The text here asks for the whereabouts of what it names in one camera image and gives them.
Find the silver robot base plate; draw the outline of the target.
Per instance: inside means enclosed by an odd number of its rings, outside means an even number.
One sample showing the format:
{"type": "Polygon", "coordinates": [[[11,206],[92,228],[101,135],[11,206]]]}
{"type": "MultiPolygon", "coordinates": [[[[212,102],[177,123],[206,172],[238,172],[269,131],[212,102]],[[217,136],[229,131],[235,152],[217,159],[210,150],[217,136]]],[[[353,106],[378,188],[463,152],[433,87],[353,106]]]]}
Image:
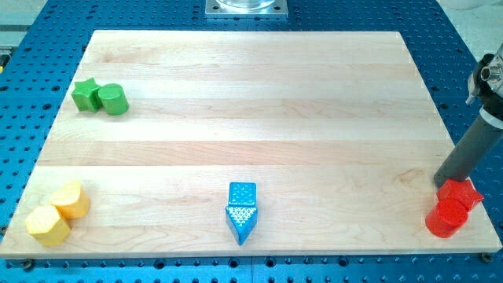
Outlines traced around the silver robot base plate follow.
{"type": "Polygon", "coordinates": [[[287,0],[206,0],[207,18],[287,17],[287,0]]]}

